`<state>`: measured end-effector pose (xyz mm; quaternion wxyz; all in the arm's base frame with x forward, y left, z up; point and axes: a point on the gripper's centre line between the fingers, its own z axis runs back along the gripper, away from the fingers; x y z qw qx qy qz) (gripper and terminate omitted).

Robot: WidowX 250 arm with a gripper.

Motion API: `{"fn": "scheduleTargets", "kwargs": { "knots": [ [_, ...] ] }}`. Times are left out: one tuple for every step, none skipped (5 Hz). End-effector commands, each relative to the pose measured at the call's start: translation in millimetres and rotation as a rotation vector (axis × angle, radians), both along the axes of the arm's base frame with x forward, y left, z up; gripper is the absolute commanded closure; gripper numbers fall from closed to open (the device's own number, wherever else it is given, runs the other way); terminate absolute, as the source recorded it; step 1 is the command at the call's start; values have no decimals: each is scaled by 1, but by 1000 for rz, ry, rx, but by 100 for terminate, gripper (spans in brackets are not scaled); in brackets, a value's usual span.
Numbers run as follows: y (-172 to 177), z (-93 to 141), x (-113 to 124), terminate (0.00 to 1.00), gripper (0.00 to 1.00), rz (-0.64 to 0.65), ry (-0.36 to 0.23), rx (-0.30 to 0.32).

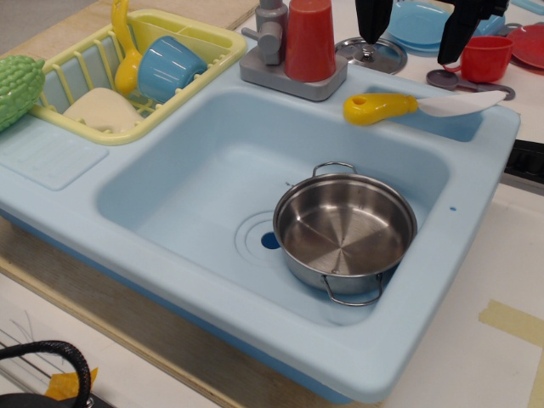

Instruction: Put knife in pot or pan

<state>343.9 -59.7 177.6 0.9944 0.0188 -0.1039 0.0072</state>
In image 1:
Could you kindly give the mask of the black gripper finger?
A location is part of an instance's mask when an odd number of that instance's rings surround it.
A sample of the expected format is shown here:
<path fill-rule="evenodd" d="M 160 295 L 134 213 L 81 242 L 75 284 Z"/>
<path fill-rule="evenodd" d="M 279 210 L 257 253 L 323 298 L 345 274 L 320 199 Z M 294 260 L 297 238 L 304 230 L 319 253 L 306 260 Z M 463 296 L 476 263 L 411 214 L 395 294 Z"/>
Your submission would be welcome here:
<path fill-rule="evenodd" d="M 489 2 L 484 0 L 446 1 L 454 7 L 445 22 L 440 43 L 438 63 L 456 62 L 470 41 L 481 20 L 489 17 Z"/>
<path fill-rule="evenodd" d="M 356 0 L 355 9 L 360 36 L 374 44 L 388 28 L 392 0 Z"/>

